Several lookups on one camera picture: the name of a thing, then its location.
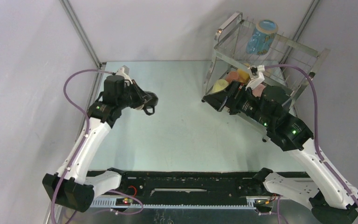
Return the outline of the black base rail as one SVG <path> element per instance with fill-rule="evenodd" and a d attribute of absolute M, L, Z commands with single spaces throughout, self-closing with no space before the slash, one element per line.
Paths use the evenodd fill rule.
<path fill-rule="evenodd" d="M 277 193 L 266 190 L 257 173 L 125 171 L 118 191 L 135 197 L 134 205 L 145 208 L 245 208 L 251 199 L 274 201 Z"/>

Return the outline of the aluminium frame post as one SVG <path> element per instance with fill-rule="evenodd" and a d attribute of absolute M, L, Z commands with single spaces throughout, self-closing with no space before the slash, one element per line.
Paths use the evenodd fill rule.
<path fill-rule="evenodd" d="M 91 41 L 86 34 L 81 21 L 79 20 L 71 2 L 69 0 L 59 0 L 62 5 L 63 10 L 65 11 L 66 15 L 68 16 L 74 30 L 76 31 L 80 41 L 82 42 L 83 46 L 85 47 L 89 57 L 91 58 L 92 62 L 97 68 L 102 66 L 101 61 L 99 60 Z"/>
<path fill-rule="evenodd" d="M 294 35 L 292 37 L 290 37 L 289 39 L 292 42 L 298 42 L 299 39 L 301 38 L 303 32 L 305 31 L 305 28 L 307 27 L 309 21 L 311 20 L 313 14 L 315 13 L 315 11 L 317 10 L 318 6 L 320 5 L 321 0 L 312 0 L 306 13 L 304 14 L 300 24 L 298 25 L 296 31 L 294 32 Z M 293 47 L 288 46 L 284 52 L 284 55 L 282 57 L 282 59 L 280 60 L 280 63 L 285 63 L 288 59 L 288 57 L 290 56 L 291 52 L 293 50 Z"/>

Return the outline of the orange yellow cup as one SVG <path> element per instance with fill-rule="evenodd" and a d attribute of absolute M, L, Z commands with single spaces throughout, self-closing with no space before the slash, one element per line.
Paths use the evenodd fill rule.
<path fill-rule="evenodd" d="M 238 78 L 239 82 L 247 84 L 250 81 L 250 75 L 246 71 L 244 71 L 242 69 L 238 69 L 237 73 L 238 73 L 238 77 L 239 77 Z"/>

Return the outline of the metal dish rack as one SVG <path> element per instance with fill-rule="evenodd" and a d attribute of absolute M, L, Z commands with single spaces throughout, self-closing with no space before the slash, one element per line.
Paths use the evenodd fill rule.
<path fill-rule="evenodd" d="M 304 70 L 313 78 L 321 69 L 328 57 L 330 49 L 316 50 L 278 32 L 267 54 L 263 56 L 246 53 L 246 45 L 250 41 L 256 27 L 254 20 L 244 18 L 239 11 L 233 13 L 217 29 L 214 35 L 212 60 L 204 79 L 202 96 L 207 95 L 218 79 L 225 78 L 229 72 L 243 69 L 247 73 L 247 65 L 292 64 Z M 292 98 L 290 113 L 297 115 L 296 101 L 309 85 L 308 80 L 292 68 L 271 68 L 264 72 L 264 85 L 282 87 Z"/>

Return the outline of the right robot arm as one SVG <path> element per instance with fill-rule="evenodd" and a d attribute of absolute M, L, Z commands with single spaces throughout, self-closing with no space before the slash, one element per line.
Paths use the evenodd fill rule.
<path fill-rule="evenodd" d="M 261 169 L 252 183 L 258 195 L 278 194 L 308 208 L 323 224 L 352 224 L 358 218 L 358 188 L 338 172 L 317 144 L 316 135 L 289 112 L 290 96 L 278 86 L 265 87 L 260 96 L 233 81 L 202 99 L 216 111 L 242 113 L 262 125 L 271 142 L 301 164 L 313 185 Z"/>

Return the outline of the blue patterned mug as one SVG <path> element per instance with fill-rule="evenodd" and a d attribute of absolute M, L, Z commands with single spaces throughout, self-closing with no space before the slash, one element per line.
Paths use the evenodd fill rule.
<path fill-rule="evenodd" d="M 263 56 L 268 53 L 278 32 L 278 25 L 269 19 L 256 23 L 252 36 L 246 46 L 246 53 Z"/>

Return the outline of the pink mug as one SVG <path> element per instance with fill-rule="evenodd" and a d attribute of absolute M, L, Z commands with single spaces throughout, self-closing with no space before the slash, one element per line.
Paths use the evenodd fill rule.
<path fill-rule="evenodd" d="M 265 85 L 259 84 L 257 87 L 255 87 L 255 88 L 252 90 L 252 94 L 253 94 L 255 97 L 261 97 L 262 92 L 263 92 L 263 90 L 264 90 L 265 88 L 266 88 Z"/>

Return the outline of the aluminium frame post left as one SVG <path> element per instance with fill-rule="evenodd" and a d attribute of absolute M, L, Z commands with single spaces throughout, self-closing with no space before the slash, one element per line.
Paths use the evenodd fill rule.
<path fill-rule="evenodd" d="M 82 42 L 83 46 L 85 47 L 89 57 L 91 58 L 92 62 L 97 68 L 102 66 L 101 61 L 99 60 L 91 41 L 86 34 L 81 21 L 79 20 L 71 2 L 69 0 L 59 0 L 62 5 L 63 10 L 65 11 L 66 15 L 68 16 L 74 30 L 76 31 L 80 41 Z"/>

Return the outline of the aluminium frame post right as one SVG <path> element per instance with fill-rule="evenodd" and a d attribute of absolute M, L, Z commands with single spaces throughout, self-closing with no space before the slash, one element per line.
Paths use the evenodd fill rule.
<path fill-rule="evenodd" d="M 318 6 L 320 5 L 321 0 L 312 0 L 306 13 L 304 14 L 300 24 L 298 25 L 296 31 L 294 32 L 294 35 L 292 37 L 290 37 L 289 39 L 292 42 L 298 42 L 299 39 L 301 38 L 303 32 L 305 31 L 305 28 L 307 27 L 309 21 L 311 20 L 313 14 L 315 13 L 315 11 L 317 10 Z M 284 52 L 284 55 L 282 57 L 282 59 L 280 60 L 280 63 L 285 63 L 288 59 L 288 57 L 290 56 L 291 52 L 293 50 L 293 47 L 288 46 Z"/>

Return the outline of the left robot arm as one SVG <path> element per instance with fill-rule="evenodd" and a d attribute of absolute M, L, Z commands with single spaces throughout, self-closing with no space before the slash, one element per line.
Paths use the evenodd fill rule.
<path fill-rule="evenodd" d="M 139 109 L 150 116 L 155 113 L 158 97 L 142 90 L 134 80 L 109 75 L 103 91 L 88 108 L 82 134 L 67 159 L 55 174 L 45 174 L 42 184 L 53 205 L 85 212 L 95 198 L 113 190 L 124 194 L 129 182 L 120 171 L 108 169 L 97 176 L 87 176 L 90 164 L 107 134 L 125 108 Z"/>

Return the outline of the salmon pink cup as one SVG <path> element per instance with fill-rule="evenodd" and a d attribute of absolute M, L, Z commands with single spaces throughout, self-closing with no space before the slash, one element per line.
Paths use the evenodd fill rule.
<path fill-rule="evenodd" d="M 225 80 L 230 84 L 233 81 L 239 81 L 240 80 L 240 76 L 239 73 L 237 71 L 230 71 L 227 75 Z"/>

